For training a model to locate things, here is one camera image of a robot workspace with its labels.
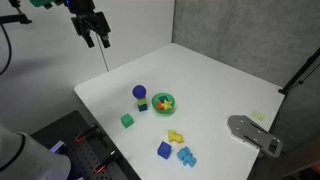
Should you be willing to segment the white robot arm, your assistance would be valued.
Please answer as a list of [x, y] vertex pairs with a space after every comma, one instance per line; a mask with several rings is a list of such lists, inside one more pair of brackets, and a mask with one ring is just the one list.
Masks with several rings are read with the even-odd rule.
[[[94, 46], [90, 32], [100, 36], [105, 48], [110, 47], [110, 26], [103, 12], [95, 12], [93, 0], [29, 0], [34, 7], [49, 9], [63, 4], [74, 17], [76, 32]], [[67, 180], [72, 163], [68, 156], [57, 154], [23, 132], [13, 132], [0, 125], [1, 180]]]

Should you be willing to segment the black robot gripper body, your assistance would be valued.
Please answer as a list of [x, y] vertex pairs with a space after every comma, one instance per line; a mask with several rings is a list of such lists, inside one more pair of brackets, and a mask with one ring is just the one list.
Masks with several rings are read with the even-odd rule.
[[111, 29], [103, 12], [95, 12], [93, 0], [70, 0], [72, 23], [80, 36], [88, 35], [90, 31], [100, 36], [107, 36]]

